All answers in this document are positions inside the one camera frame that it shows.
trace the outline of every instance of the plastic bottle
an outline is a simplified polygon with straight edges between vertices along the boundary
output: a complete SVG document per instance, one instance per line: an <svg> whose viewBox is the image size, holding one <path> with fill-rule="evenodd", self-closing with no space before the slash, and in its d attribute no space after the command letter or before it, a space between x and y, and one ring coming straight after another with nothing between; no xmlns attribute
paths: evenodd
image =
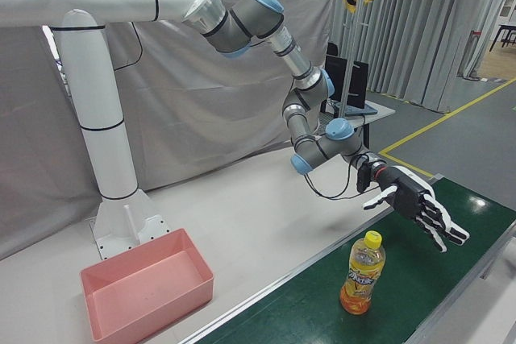
<svg viewBox="0 0 516 344"><path fill-rule="evenodd" d="M362 314L371 305L372 288L385 264L381 235L368 231L357 240L349 255L349 272L340 289L340 304L351 314Z"/></svg>

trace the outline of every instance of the yellow floor line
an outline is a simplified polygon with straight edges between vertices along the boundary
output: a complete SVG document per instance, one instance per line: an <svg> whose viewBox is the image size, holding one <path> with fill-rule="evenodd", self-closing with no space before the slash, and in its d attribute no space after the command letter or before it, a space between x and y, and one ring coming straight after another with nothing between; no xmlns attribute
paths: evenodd
<svg viewBox="0 0 516 344"><path fill-rule="evenodd" d="M446 120L452 118L456 114L462 112L463 110L466 110L467 108L477 104L478 102L484 100L485 98L491 96L492 94L495 94L496 92L504 89L506 86L509 86L513 82L516 81L516 78L513 78L510 81L507 81L505 84L498 86L497 88L490 90L489 92L482 94L480 97L475 98L473 101L468 102L467 104L462 105L460 108L457 108L453 110L451 113L445 114L443 117L435 120L434 122L431 122L427 126L424 126L423 128L419 129L418 131L415 131L414 133L411 133L410 135L404 137L401 140L398 140L396 143L389 145L388 147L382 149L380 151L381 154L385 155L386 153L392 151L395 148L398 148L400 145L406 143L407 141L410 141L411 139L418 137L421 133L424 133L430 129L432 129L435 126L438 126L441 122L445 122Z"/></svg>
<svg viewBox="0 0 516 344"><path fill-rule="evenodd" d="M407 162L405 162L403 160L400 160L397 157L391 156L391 155L388 154L388 152L392 151L393 149L398 148L402 144L410 141L411 139L414 139L414 138L418 137L420 134L422 134L422 133L424 133L424 132L426 132L426 131L428 131L428 130L436 127L436 126L438 126L441 122L445 122L449 118L452 118L453 116L455 116L456 114L462 112L463 110L466 110L467 108L477 104L478 102L484 100L485 98L487 98L487 97L495 94L496 92L504 89L506 86L509 86L510 84L512 84L515 81L516 81L516 78L513 78L512 80L507 81L505 84L500 85L497 88L495 88L493 90L490 90L489 92L487 92L485 94L482 94L480 97L475 98L473 101L470 101L467 104L462 105L460 108L457 108L457 109L453 110L452 112L450 112L448 114L445 114L443 117L435 120L434 122L431 122L427 126L424 126L423 128L419 129L418 131L415 131L414 133L411 133L410 135L404 137L403 139L398 140L396 143L389 145L388 147L382 149L378 153L380 155L386 157L387 159L391 159L395 163L398 163L400 165L404 165L405 167L410 168L413 171L419 172L419 173L421 173L424 176L432 177L433 174L431 174L431 173L429 173L429 172L427 172L427 171L425 171L425 170L423 170L421 168L418 168L415 165L408 164Z"/></svg>
<svg viewBox="0 0 516 344"><path fill-rule="evenodd" d="M394 163L398 163L400 165L404 165L405 167L410 168L413 171L419 172L419 173L421 173L424 176L432 177L434 175L433 173L429 173L429 172L425 171L424 169L416 167L415 165L408 164L407 162L405 162L403 160L400 160L397 157L388 155L388 154L383 153L383 152L380 152L380 155L386 157L387 159L391 159Z"/></svg>

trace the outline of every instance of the pink plastic tray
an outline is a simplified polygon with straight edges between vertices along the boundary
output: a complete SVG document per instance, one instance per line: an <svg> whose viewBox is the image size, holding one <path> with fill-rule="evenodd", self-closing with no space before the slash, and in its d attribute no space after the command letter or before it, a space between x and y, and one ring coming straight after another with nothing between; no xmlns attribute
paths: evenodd
<svg viewBox="0 0 516 344"><path fill-rule="evenodd" d="M213 272L184 229L81 271L95 342L139 342L204 305Z"/></svg>

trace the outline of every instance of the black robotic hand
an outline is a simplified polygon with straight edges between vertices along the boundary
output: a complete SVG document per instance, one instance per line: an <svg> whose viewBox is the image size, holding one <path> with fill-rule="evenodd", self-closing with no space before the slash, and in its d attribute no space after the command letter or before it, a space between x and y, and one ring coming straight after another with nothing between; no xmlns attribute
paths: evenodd
<svg viewBox="0 0 516 344"><path fill-rule="evenodd" d="M428 233L442 253L447 248L441 235L457 245L468 240L469 233L452 221L447 210L435 199L432 187L408 168L387 167L379 171L376 180L382 191L364 203L364 209L372 209L386 201Z"/></svg>

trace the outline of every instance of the green conveyor belt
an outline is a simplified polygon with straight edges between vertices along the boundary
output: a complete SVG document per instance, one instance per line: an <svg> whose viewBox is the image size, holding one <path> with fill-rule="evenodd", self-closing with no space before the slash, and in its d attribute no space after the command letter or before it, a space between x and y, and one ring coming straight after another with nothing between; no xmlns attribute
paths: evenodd
<svg viewBox="0 0 516 344"><path fill-rule="evenodd" d="M369 229L383 235L387 260L365 315L352 316L339 303L351 246L363 232L200 343L404 342L516 219L513 210L449 180L437 181L434 189L471 238L462 247L448 243L448 252L440 254L413 222L394 212L380 219Z"/></svg>

